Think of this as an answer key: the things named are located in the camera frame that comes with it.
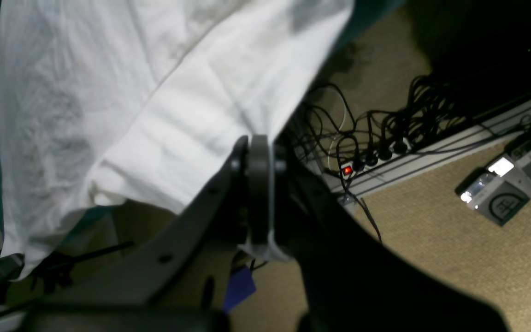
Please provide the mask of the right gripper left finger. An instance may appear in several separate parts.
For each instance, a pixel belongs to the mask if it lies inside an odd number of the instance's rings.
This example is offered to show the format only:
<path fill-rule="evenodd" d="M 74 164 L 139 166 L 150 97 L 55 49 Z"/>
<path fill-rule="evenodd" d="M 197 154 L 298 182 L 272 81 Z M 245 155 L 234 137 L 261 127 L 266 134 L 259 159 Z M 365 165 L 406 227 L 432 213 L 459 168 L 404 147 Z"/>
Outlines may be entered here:
<path fill-rule="evenodd" d="M 229 332 L 220 309 L 238 244 L 248 235 L 249 139 L 151 242 L 124 261 L 40 300 L 21 332 Z"/>

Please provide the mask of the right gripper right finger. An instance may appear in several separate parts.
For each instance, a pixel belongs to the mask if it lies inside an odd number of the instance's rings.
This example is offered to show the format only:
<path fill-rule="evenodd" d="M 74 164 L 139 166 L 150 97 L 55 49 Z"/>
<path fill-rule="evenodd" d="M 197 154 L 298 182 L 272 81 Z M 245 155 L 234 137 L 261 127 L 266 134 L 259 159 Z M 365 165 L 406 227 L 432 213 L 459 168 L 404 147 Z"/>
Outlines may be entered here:
<path fill-rule="evenodd" d="M 300 332 L 507 332 L 498 309 L 420 271 L 380 244 L 302 165 L 273 145 L 274 239 L 301 269 Z"/>

